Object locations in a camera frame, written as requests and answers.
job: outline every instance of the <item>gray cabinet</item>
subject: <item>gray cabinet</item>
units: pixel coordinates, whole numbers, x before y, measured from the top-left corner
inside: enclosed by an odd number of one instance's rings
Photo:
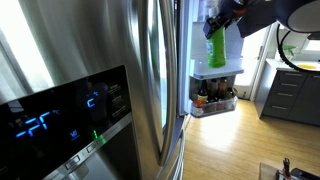
[[[320,75],[276,70],[267,63],[255,97],[259,118],[270,116],[320,126]]]
[[[277,71],[263,114],[288,118],[305,78],[304,73]]]
[[[320,76],[309,74],[288,119],[320,125]]]

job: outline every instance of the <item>stainless steel refrigerator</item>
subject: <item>stainless steel refrigerator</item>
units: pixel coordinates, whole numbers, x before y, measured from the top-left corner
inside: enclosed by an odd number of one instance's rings
[[[189,8],[0,2],[0,179],[181,179]]]

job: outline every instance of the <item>blue digital numbers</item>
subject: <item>blue digital numbers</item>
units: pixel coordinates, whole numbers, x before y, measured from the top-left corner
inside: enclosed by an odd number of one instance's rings
[[[33,132],[32,132],[32,131],[35,130],[35,129],[37,129],[37,128],[39,128],[40,126],[42,126],[44,130],[47,130],[48,127],[47,127],[47,125],[46,125],[45,122],[44,122],[44,117],[48,116],[49,114],[50,114],[50,112],[46,112],[46,113],[41,114],[41,115],[39,116],[40,121],[39,121],[37,118],[31,118],[31,119],[27,120],[27,121],[25,122],[25,124],[35,123],[35,125],[32,126],[32,127],[30,127],[27,131],[22,131],[22,132],[16,134],[16,137],[19,138],[19,137],[21,137],[21,136],[23,136],[23,135],[26,135],[27,132],[28,132],[28,134],[29,134],[30,137],[33,137]]]
[[[92,103],[93,100],[94,98],[91,98],[87,101],[88,108],[92,108],[93,106],[95,106],[95,104]]]
[[[50,112],[46,112],[40,115],[40,121],[42,123],[42,127],[43,129],[47,130],[47,125],[44,123],[43,117],[48,116],[50,114]]]
[[[92,95],[94,95],[94,96],[99,96],[99,93],[98,93],[97,91],[94,91]],[[95,106],[95,104],[93,103],[93,101],[94,101],[94,98],[90,98],[90,99],[87,100],[87,106],[88,106],[88,108],[92,108],[92,107]]]
[[[39,121],[37,121],[36,118],[29,119],[28,121],[25,122],[25,124],[30,124],[30,123],[32,123],[32,122],[36,122],[37,125],[32,126],[31,128],[29,128],[28,134],[29,134],[30,137],[33,137],[32,131],[35,130],[35,129],[37,129],[38,127],[40,127],[40,123],[39,123]]]
[[[16,137],[18,138],[18,137],[23,136],[23,135],[25,135],[25,134],[26,134],[26,131],[22,131],[22,132],[18,133],[18,134],[16,135]]]

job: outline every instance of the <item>refrigerator door bin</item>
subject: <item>refrigerator door bin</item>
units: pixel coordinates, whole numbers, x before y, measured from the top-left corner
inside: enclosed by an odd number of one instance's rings
[[[206,59],[191,59],[189,75],[198,80],[204,80],[235,76],[243,72],[242,59],[228,59],[227,64],[221,68],[209,68]]]
[[[191,100],[189,101],[191,103],[191,115],[200,118],[205,117],[213,114],[223,113],[227,111],[233,111],[236,108],[238,101],[238,97],[235,96],[234,98],[218,101],[218,102],[211,102],[204,104],[201,108],[202,111],[199,111],[198,106],[196,106]]]

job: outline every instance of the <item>countertop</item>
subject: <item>countertop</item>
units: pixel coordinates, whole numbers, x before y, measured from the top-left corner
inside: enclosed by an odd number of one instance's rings
[[[275,59],[267,59],[267,62],[271,65],[272,68],[280,71],[296,71],[289,67],[286,63],[275,60]],[[295,65],[306,64],[316,66],[316,69],[310,69],[313,71],[320,71],[320,63],[318,61],[302,61],[302,60],[292,60],[291,61]]]

